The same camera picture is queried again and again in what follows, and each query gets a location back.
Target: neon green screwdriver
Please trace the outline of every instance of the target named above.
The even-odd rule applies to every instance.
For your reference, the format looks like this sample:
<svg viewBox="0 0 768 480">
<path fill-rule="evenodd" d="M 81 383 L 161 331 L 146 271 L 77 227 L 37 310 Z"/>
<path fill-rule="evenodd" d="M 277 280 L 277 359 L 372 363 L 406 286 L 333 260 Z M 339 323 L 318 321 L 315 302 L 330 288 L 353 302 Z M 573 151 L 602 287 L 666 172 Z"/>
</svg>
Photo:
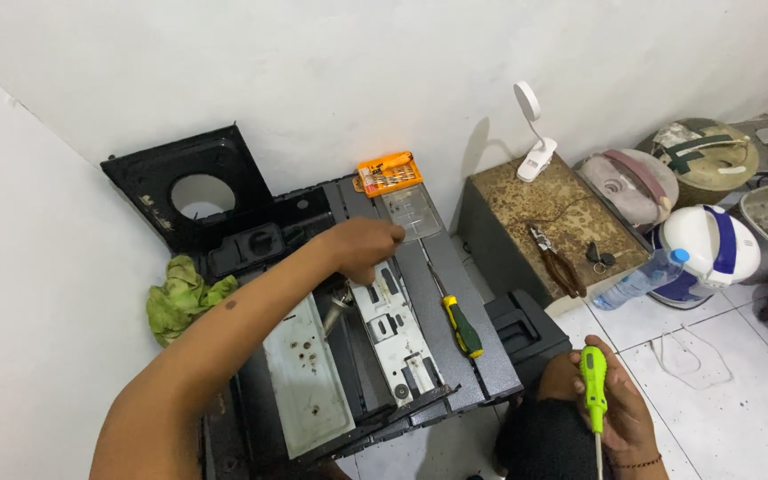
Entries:
<svg viewBox="0 0 768 480">
<path fill-rule="evenodd" d="M 592 418 L 592 431 L 595 433 L 595 451 L 597 454 L 597 479 L 603 480 L 603 450 L 600 435 L 603 434 L 603 413 L 606 413 L 606 397 L 603 395 L 603 383 L 606 381 L 606 357 L 600 348 L 586 345 L 580 355 L 580 373 L 585 382 L 585 408 Z"/>
</svg>

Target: white wall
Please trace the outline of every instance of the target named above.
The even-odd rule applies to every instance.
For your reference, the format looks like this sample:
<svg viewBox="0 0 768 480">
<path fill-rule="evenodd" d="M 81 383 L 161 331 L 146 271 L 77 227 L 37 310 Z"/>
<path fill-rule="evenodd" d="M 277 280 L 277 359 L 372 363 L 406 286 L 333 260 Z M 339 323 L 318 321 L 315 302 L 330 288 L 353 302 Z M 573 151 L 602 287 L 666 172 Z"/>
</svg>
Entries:
<svg viewBox="0 0 768 480">
<path fill-rule="evenodd" d="M 159 352 L 144 301 L 167 258 L 0 87 L 0 479 L 87 477 L 113 398 Z"/>
<path fill-rule="evenodd" d="M 0 0 L 0 84 L 92 163 L 238 120 L 274 193 L 407 148 L 446 220 L 464 176 L 534 143 L 516 80 L 568 161 L 744 120 L 768 2 Z"/>
</svg>

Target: white tile floor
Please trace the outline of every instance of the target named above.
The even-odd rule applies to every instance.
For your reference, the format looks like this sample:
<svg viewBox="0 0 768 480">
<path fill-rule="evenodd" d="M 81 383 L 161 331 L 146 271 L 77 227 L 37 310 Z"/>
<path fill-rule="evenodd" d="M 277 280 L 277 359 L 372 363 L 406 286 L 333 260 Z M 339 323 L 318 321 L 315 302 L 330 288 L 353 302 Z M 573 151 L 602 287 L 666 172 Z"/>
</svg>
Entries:
<svg viewBox="0 0 768 480">
<path fill-rule="evenodd" d="M 461 242 L 453 242 L 462 252 Z M 460 255 L 482 298 L 493 300 L 472 259 Z M 645 394 L 672 479 L 768 479 L 768 324 L 757 317 L 767 296 L 766 285 L 735 285 L 688 312 L 640 298 L 613 312 L 583 304 L 554 320 L 575 348 L 594 333 L 620 352 Z M 674 336 L 661 341 L 666 332 Z M 659 353 L 667 368 L 692 386 L 666 373 Z M 697 371 L 691 354 L 700 359 Z M 718 383 L 731 374 L 730 382 Z M 505 406 L 477 408 L 340 465 L 355 480 L 463 480 L 476 473 L 496 480 L 489 458 L 504 411 Z"/>
</svg>

